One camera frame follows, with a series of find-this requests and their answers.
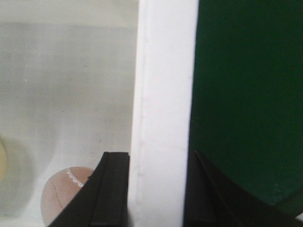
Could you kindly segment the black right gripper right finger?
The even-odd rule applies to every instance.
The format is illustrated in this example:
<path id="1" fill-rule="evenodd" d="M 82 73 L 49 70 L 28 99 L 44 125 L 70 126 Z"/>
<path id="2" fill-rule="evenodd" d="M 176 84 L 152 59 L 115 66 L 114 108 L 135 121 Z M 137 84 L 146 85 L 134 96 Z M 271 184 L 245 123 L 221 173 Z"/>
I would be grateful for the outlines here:
<path id="1" fill-rule="evenodd" d="M 239 187 L 203 153 L 190 151 L 183 225 L 185 227 L 301 227 L 302 221 Z"/>

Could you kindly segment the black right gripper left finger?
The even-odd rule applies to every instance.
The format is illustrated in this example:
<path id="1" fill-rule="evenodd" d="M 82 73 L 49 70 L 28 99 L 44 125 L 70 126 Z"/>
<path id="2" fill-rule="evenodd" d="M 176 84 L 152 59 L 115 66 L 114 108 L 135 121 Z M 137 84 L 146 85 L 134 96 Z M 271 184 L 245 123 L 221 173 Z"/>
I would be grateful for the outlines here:
<path id="1" fill-rule="evenodd" d="M 82 189 L 52 227 L 126 227 L 130 156 L 105 152 Z"/>

